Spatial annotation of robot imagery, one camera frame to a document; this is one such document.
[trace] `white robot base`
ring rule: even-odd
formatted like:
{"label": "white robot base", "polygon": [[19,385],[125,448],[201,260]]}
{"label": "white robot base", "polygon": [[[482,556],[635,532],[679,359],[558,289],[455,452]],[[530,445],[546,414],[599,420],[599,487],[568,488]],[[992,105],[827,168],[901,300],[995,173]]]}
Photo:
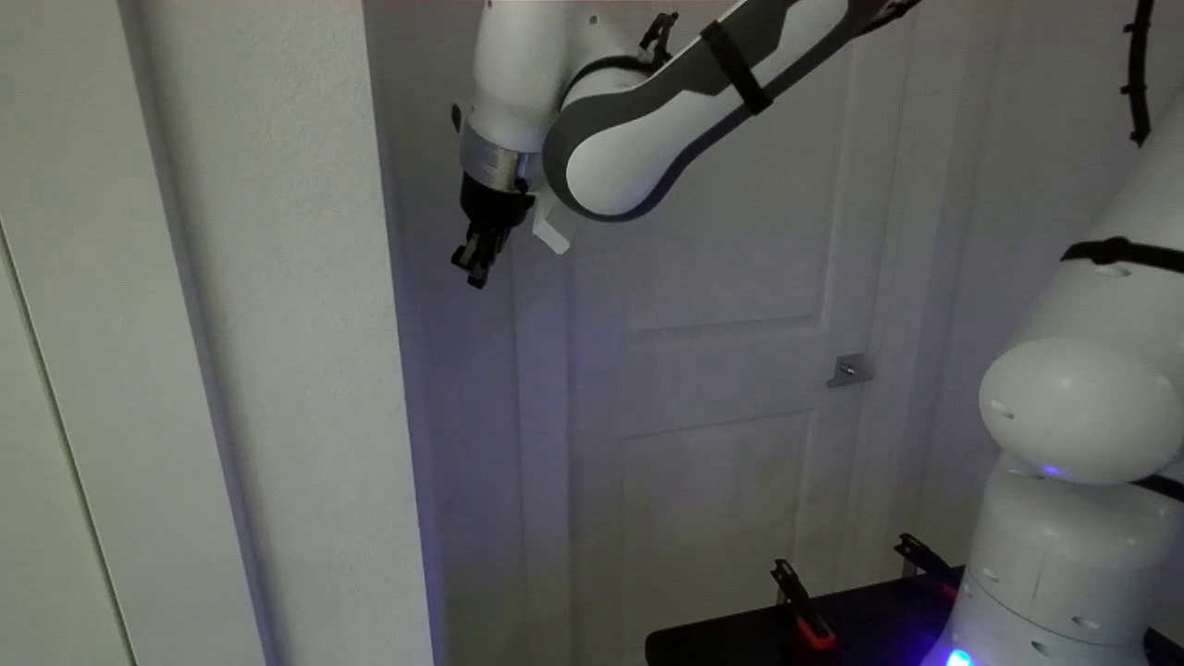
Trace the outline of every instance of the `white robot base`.
{"label": "white robot base", "polygon": [[957,607],[922,666],[1145,666],[1155,580],[1181,506],[998,459]]}

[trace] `door panel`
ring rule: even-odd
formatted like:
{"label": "door panel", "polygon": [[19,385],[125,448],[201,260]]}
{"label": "door panel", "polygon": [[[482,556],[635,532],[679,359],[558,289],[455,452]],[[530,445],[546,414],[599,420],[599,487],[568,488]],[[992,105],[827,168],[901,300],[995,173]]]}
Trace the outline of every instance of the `door panel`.
{"label": "door panel", "polygon": [[0,662],[129,666],[0,237]]}
{"label": "door panel", "polygon": [[568,274],[573,628],[583,666],[649,628],[772,601],[844,540],[906,31],[862,40],[705,152],[635,228],[579,231]]}

